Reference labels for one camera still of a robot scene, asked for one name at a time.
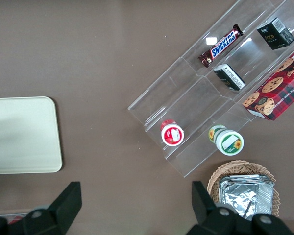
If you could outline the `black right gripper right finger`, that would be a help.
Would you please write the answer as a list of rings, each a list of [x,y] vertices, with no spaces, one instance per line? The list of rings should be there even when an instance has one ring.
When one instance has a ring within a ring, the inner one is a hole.
[[[192,182],[192,207],[197,224],[189,235],[252,235],[252,224],[231,209],[217,207],[201,181]]]

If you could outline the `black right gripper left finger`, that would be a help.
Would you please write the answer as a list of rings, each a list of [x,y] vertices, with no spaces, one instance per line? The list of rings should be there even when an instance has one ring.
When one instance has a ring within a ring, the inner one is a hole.
[[[71,182],[47,209],[34,210],[22,220],[24,234],[65,235],[81,206],[81,184]]]

